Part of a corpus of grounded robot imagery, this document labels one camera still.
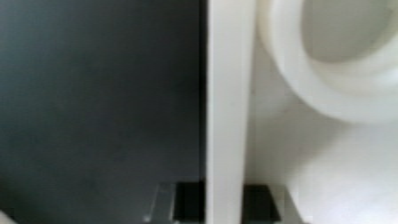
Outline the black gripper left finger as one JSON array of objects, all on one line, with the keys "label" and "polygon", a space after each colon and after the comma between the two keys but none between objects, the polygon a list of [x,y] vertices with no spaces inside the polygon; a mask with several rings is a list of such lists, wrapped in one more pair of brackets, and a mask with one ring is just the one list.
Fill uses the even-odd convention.
[{"label": "black gripper left finger", "polygon": [[159,183],[141,224],[204,224],[204,182]]}]

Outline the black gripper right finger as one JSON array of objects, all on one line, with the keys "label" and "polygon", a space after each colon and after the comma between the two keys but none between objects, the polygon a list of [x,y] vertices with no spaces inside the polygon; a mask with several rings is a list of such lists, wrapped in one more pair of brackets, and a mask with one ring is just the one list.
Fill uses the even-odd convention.
[{"label": "black gripper right finger", "polygon": [[300,217],[284,186],[243,186],[243,224],[308,224]]}]

